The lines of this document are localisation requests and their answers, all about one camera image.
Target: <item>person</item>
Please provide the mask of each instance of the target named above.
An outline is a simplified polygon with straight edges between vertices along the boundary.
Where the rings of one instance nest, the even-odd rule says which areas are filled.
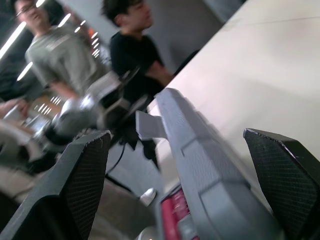
[[[25,53],[27,62],[44,87],[69,99],[83,96],[89,86],[107,73],[75,27],[52,27],[47,12],[35,0],[8,0],[19,22],[26,22],[34,39]]]
[[[124,88],[124,98],[136,102],[143,95],[153,97],[161,92],[174,75],[165,68],[151,38],[143,34],[153,24],[148,5],[144,0],[103,0],[101,11],[120,27],[110,41],[112,69],[122,76],[139,67]]]

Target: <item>gray plastic device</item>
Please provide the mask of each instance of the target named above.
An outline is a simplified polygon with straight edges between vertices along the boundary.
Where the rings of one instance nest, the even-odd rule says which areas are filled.
[[[156,100],[161,117],[137,112],[137,132],[142,140],[169,141],[199,238],[286,239],[277,220],[251,192],[249,183],[189,102],[170,88]],[[159,226],[163,234],[162,221]]]

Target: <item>hand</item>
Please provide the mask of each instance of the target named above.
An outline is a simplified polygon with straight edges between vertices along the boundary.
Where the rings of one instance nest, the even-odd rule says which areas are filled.
[[[2,108],[1,115],[3,116],[7,115],[7,113],[9,113],[10,110],[13,109],[15,106],[18,106],[21,114],[24,117],[27,117],[29,104],[23,99],[12,99],[7,101]]]

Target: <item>gray t-shirt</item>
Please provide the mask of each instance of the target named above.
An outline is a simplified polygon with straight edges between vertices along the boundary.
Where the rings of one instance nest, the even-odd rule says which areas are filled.
[[[92,56],[90,48],[75,29],[65,24],[35,37],[25,58],[27,62],[33,62],[32,70],[44,86],[53,81],[63,81],[83,96],[107,70]]]

